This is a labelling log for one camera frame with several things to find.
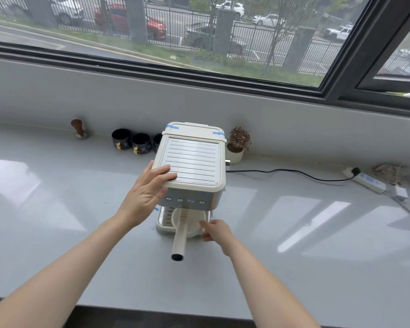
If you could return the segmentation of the wooden handled coffee tamper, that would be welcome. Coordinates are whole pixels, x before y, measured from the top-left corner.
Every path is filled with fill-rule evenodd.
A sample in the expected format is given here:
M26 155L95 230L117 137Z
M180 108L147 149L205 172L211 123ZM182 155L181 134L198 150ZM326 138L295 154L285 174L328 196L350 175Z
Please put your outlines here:
M75 133L74 136L77 139L86 139L87 133L83 128L83 122L80 119L74 119L70 122L71 126L74 128Z

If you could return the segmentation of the white car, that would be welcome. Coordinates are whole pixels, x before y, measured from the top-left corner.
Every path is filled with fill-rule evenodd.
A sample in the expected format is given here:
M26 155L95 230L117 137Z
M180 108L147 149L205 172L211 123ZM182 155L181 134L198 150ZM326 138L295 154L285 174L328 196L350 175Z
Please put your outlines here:
M217 9L234 10L235 20L239 21L244 16L244 5L240 2L235 2L232 0L225 0L221 3L217 3L215 6Z
M57 21L65 26L80 26L86 19L84 9L75 0L49 0Z
M283 26L286 21L277 14L256 15L252 18L252 23L258 26L276 27Z

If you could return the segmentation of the person's right hand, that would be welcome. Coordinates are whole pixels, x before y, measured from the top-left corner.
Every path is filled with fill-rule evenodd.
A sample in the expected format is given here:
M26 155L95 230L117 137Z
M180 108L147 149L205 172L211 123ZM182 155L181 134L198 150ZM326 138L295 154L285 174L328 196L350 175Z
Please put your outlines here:
M223 220L213 220L213 230L204 230L202 241L217 243L223 253L229 258L233 257L235 250L240 244L230 227Z

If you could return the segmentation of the person's left hand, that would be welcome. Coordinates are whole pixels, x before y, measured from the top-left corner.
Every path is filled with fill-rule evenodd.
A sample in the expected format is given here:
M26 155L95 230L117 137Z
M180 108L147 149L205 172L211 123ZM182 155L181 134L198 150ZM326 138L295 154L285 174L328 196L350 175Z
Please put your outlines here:
M127 193L115 214L115 219L119 220L126 231L131 231L140 225L152 213L155 204L155 193L168 181L174 180L177 173L152 175L154 161L144 169L137 178L133 187Z

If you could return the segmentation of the cream handled portafilter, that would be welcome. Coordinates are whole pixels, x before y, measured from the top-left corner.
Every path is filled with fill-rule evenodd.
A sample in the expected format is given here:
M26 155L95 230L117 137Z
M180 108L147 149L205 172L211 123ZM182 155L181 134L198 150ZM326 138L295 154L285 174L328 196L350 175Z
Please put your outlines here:
M185 256L185 247L187 240L187 220L188 212L186 209L175 209L172 214L172 224L174 223L174 218L177 218L176 232L174 237L174 244L171 253L171 259L173 261L182 261Z

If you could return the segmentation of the crumpled clear plastic wrap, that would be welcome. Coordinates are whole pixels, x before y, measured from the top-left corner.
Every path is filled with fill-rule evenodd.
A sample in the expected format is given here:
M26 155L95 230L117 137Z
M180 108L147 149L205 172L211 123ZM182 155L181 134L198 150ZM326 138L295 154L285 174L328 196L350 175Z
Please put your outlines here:
M410 175L410 166L406 164L380 164L372 168L372 173L390 185L402 186L402 178Z

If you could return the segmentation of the grey fence pillar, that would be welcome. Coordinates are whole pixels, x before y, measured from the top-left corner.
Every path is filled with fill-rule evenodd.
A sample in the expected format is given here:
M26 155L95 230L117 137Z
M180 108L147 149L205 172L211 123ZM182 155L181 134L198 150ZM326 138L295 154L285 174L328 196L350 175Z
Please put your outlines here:
M314 27L298 26L282 68L287 72L297 72L316 32Z
M144 0L124 1L131 40L136 44L148 44Z
M229 54L234 19L234 10L217 10L217 21L215 25L215 35L213 43L214 54L222 56L224 58Z
M58 24L49 0L25 0L32 19L36 24L47 28L57 28Z

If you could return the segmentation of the cream espresso machine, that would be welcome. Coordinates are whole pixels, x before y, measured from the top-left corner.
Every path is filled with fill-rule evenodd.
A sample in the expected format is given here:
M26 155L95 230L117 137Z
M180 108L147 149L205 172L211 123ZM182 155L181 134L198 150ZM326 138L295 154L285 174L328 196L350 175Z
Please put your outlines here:
M164 185L168 191L157 204L158 232L175 233L175 209L204 211L205 220L211 220L226 185L225 148L225 133L217 126L180 121L166 125L152 169L169 165L177 177Z

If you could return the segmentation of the small potted plant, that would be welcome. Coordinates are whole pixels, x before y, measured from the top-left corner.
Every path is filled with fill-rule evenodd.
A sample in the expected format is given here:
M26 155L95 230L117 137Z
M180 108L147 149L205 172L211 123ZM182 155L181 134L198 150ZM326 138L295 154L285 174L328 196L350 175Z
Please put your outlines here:
M243 154L251 144L250 133L242 127L234 127L230 133L225 147L225 158L230 164L237 164L241 161Z

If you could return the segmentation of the black metal fence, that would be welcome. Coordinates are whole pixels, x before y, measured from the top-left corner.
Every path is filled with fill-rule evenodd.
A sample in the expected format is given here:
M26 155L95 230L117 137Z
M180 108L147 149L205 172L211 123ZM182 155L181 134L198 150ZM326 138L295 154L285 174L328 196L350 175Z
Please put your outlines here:
M108 36L125 40L128 36L114 33L110 27L108 18L108 6L120 4L125 6L124 0L75 0L84 9L86 19L80 26L65 26L60 24L57 19L58 29L65 31L67 34L76 32L78 34L92 36ZM107 30L100 29L94 21L94 11L99 7L105 17ZM189 50L192 52L202 49L194 49L184 46L182 43L184 36L184 26L196 22L205 22L209 24L209 16L194 11L186 11L172 7L145 4L144 9L146 16L155 18L165 24L167 37L164 41L149 40L153 45L167 49ZM35 25L28 5L25 0L0 0L0 19L12 21L22 25ZM247 49L243 56L228 54L229 58L240 58L247 62L257 62L264 64L268 56L269 48L272 42L273 30L258 25L250 25L240 21L234 21L232 33L240 37L247 43ZM306 54L299 66L298 72L313 75L325 75L332 66L333 61L341 51L341 44L333 43L326 40L313 38Z

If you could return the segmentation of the white cup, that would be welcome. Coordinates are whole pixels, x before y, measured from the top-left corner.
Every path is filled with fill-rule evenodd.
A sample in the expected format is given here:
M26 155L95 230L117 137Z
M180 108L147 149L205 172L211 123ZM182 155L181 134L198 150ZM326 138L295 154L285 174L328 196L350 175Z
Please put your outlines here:
M186 237L196 237L202 235L203 228L199 222L210 221L211 211L194 210L194 209L179 209L176 208L171 215L171 223L175 229L175 234L178 233L181 218L185 218L186 221Z

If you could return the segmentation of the person's left forearm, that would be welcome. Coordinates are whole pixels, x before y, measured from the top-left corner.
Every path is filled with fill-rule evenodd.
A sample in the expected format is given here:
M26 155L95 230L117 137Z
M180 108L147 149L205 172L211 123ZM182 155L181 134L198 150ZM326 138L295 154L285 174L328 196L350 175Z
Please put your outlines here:
M62 328L118 242L140 222L115 215L0 301L0 328Z

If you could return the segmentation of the white pickup truck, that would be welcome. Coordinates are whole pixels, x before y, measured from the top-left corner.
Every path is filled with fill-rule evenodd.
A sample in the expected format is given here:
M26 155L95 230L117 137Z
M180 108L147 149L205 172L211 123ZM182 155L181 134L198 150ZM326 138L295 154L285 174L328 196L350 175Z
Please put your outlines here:
M353 29L353 25L340 26L338 29L327 28L323 31L323 37L330 41L344 42Z

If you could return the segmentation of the white power strip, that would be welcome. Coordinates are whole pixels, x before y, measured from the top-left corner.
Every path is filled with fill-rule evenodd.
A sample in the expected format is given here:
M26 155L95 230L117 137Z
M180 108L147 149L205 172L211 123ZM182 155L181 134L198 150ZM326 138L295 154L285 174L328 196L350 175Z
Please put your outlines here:
M350 170L353 167L348 167L346 169L344 169L342 172L344 174L344 176L346 176L347 178L349 178L349 180L354 181L356 183L359 183L360 185L372 190L375 193L378 194L383 194L386 192L387 190L387 186L384 182L381 182L377 179L375 179L372 176L369 176L368 174L365 174L363 172L361 172L358 176L351 178L351 172Z

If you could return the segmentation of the person's right forearm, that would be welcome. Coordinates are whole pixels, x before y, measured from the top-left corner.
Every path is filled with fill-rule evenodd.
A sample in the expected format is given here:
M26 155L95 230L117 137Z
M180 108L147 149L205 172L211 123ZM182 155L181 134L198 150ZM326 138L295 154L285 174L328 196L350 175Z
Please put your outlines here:
M284 283L237 239L222 250L234 267L257 328L321 328Z

